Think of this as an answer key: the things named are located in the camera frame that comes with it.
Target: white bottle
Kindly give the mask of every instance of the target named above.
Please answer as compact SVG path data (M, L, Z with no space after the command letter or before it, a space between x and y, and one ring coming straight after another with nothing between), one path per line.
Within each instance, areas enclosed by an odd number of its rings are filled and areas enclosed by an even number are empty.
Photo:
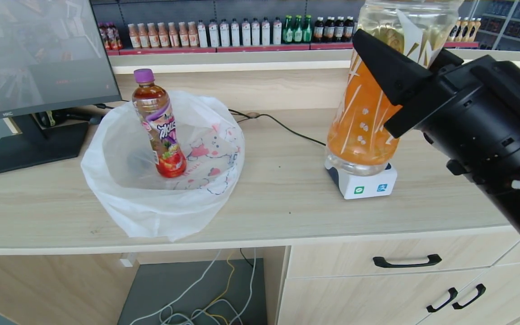
M220 42L222 47L230 46L230 26L225 19L222 19L220 26Z
M206 25L200 19L198 20L198 39L200 39L200 47L208 47L208 37L206 36Z
M248 19L244 18L242 22L242 45L250 46L252 45L252 35L250 34L250 23Z
M280 17L276 17L272 27L272 44L280 45L282 43L282 22Z
M268 21L268 17L264 17L264 21L262 21L262 45L270 45L270 21Z
M260 45L260 23L258 19L254 18L250 26L252 29L252 46L258 46Z
M232 46L240 46L240 25L235 18L232 19L230 27L232 30Z
M211 47L219 47L219 37L218 37L218 24L216 20L210 20L210 24L208 25L208 30L210 31L210 46Z

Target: wooden countertop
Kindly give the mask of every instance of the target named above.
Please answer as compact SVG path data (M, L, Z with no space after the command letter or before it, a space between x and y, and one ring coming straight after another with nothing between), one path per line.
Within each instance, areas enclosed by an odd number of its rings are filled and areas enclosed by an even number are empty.
M325 140L334 110L272 114L293 130ZM243 174L230 200L198 234L174 243L128 238L88 188L79 157L0 174L0 255L280 246L509 228L476 187L447 171L447 158L420 132L410 132L400 142L392 160L399 173L392 195L345 201L324 169L322 146L263 117L241 126L246 137Z

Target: orange juice bottle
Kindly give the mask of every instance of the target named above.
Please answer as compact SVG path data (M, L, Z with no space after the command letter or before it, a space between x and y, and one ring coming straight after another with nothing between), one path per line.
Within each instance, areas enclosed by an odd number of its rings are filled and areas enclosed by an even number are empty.
M444 45L461 3L462 0L410 0L406 4L399 2L397 9L386 1L367 0L361 8L358 27L427 67ZM345 95L328 132L328 162L353 175L382 172L399 142L383 125L399 109L390 104L353 50Z

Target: dark bottle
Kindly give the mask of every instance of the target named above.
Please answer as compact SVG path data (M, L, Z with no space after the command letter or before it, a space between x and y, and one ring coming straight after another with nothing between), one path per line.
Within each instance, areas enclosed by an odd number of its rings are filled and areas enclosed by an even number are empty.
M322 40L324 43L330 43L334 40L334 17L328 17L328 20L324 23L324 37Z
M324 17L318 17L316 23L314 23L314 37L312 37L313 43L321 43L324 37Z
M341 42L344 33L344 17L339 16L334 23L334 41Z
M348 16L346 20L344 21L344 32L342 34L341 41L343 42L350 42L353 39L353 33L354 33L354 17Z

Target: purple bottle cap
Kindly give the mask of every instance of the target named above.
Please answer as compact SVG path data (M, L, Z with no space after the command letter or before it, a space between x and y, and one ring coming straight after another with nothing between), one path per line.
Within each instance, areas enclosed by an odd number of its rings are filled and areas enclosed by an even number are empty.
M138 69L134 71L134 78L137 83L150 83L155 80L151 69Z

